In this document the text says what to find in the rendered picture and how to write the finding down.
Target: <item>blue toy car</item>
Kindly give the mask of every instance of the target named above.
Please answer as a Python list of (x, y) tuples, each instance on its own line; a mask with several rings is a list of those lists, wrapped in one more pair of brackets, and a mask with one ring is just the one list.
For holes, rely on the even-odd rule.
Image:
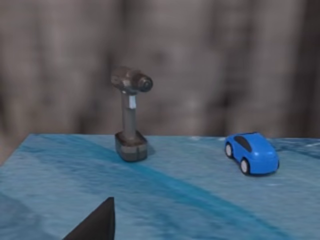
[(258, 132), (233, 134), (225, 139), (225, 154), (240, 164), (245, 175), (276, 172), (279, 158), (274, 147)]

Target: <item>gray wall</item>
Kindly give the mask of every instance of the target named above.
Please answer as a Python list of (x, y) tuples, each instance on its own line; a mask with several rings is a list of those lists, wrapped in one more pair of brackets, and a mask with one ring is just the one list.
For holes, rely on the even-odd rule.
[(0, 159), (29, 133), (120, 130), (117, 65), (155, 82), (138, 96), (146, 135), (319, 136), (319, 98), (293, 105), (308, 1), (2, 0)]

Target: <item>car body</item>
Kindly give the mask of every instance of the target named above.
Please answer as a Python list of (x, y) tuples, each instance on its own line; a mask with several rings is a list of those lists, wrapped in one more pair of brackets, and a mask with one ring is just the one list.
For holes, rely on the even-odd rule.
[(233, 134), (226, 137), (224, 151), (227, 157), (240, 165), (245, 175), (263, 175), (276, 172), (279, 157), (269, 141), (258, 132)]

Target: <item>car's front wheel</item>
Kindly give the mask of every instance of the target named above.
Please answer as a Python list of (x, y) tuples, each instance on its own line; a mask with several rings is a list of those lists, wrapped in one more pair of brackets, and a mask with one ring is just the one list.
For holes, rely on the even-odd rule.
[(224, 151), (225, 151), (225, 155), (226, 155), (228, 158), (232, 159), (232, 158), (234, 157), (234, 155), (233, 155), (233, 150), (232, 150), (232, 146), (231, 146), (231, 144), (230, 144), (229, 142), (226, 143), (225, 148), (224, 148)]
[(244, 175), (250, 174), (250, 165), (247, 159), (243, 158), (240, 162), (240, 169)]

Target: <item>marbled blue pattern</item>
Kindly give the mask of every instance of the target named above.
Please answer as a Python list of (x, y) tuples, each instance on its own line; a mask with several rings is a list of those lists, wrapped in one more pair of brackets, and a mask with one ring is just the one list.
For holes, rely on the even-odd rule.
[(223, 138), (148, 140), (127, 163), (111, 135), (30, 135), (0, 168), (0, 240), (60, 240), (111, 196), (116, 240), (320, 239), (319, 139), (272, 139), (281, 166), (264, 177)]

